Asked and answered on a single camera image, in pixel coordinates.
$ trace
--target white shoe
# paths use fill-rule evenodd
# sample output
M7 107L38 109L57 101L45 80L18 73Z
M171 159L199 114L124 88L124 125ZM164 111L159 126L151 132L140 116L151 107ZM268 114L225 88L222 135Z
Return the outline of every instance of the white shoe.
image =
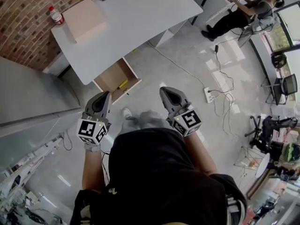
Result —
M132 117L132 113L128 108L123 108L122 109L122 116L123 116L123 118Z

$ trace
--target plastic bottle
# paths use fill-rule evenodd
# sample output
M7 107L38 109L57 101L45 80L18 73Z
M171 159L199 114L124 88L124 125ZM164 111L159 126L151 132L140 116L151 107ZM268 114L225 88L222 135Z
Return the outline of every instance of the plastic bottle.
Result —
M55 21L57 25L61 25L64 23L63 16L53 7L49 7L50 17Z

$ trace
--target wooden drawer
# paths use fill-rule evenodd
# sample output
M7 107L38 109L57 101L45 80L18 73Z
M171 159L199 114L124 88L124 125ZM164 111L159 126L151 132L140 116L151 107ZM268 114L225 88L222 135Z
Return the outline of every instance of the wooden drawer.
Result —
M128 80L128 82L119 88L125 80ZM137 77L125 58L121 58L112 64L94 79L95 85L101 91L110 91L112 93L112 104L116 103L140 82L141 79Z

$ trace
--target white power strip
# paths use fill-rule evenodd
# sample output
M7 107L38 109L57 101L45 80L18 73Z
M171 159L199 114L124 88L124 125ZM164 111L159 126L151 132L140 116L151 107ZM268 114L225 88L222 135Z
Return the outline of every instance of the white power strip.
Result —
M211 93L208 92L209 90L210 90L209 88L203 89L204 95L205 95L205 98L206 98L206 102L207 102L207 103L211 103L211 102L214 100L214 98L213 98L213 96L211 95Z

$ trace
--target round white table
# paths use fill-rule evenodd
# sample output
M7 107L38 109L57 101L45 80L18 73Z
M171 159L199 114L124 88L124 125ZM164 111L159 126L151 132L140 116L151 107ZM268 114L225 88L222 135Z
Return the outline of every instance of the round white table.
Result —
M264 158L262 159L261 163L259 164L259 167L257 169L257 172L255 174L256 178L260 178L262 176L263 172L267 169L267 166L270 162L270 154L267 153Z

